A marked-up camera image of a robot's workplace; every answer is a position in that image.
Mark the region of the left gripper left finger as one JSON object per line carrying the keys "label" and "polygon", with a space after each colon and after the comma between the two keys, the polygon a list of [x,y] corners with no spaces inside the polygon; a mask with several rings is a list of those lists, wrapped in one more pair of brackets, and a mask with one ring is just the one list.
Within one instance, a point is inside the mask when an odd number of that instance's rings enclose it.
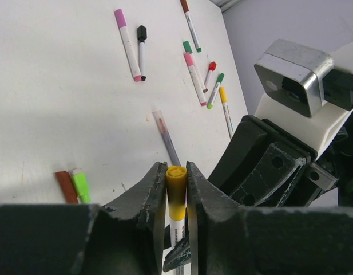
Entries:
{"label": "left gripper left finger", "polygon": [[98,204],[0,204],[0,274],[161,274],[166,163]]}

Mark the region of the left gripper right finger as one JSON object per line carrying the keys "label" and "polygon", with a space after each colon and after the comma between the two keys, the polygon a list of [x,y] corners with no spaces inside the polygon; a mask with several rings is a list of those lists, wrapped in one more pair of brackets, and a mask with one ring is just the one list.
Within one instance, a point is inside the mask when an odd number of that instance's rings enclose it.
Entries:
{"label": "left gripper right finger", "polygon": [[353,207],[244,207],[186,168],[192,274],[353,274]]}

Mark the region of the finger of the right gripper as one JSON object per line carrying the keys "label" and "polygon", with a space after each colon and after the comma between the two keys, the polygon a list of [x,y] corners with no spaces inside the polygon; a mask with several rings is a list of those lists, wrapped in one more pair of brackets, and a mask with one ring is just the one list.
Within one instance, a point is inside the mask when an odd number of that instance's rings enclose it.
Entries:
{"label": "finger of the right gripper", "polygon": [[171,247],[170,237],[170,226],[167,226],[164,235],[164,250],[171,248],[171,251],[165,256],[162,271],[184,271],[185,265],[191,263],[188,225],[184,228],[183,238],[174,247]]}

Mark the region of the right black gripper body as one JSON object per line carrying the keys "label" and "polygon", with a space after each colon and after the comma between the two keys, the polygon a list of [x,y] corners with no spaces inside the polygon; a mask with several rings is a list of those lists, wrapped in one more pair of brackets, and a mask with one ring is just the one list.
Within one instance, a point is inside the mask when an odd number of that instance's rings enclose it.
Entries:
{"label": "right black gripper body", "polygon": [[353,114],[322,155],[273,122],[246,115],[208,180],[243,206],[309,206],[335,179],[339,206],[353,207]]}

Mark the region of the brown cap marker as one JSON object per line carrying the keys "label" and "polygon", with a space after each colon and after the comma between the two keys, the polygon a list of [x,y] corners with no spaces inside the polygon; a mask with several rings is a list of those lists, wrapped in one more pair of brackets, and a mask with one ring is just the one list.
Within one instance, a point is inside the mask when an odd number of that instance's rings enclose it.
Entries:
{"label": "brown cap marker", "polygon": [[67,171],[59,171],[54,174],[66,203],[78,204],[77,193],[74,189],[70,174]]}

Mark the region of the yellow marker pen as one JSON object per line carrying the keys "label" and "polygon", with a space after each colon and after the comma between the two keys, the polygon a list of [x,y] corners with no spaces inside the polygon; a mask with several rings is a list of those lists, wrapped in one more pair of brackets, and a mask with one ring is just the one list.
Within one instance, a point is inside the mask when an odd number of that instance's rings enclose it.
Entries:
{"label": "yellow marker pen", "polygon": [[166,191],[170,218],[170,240],[174,248],[184,238],[186,215],[187,169],[171,166],[166,171]]}

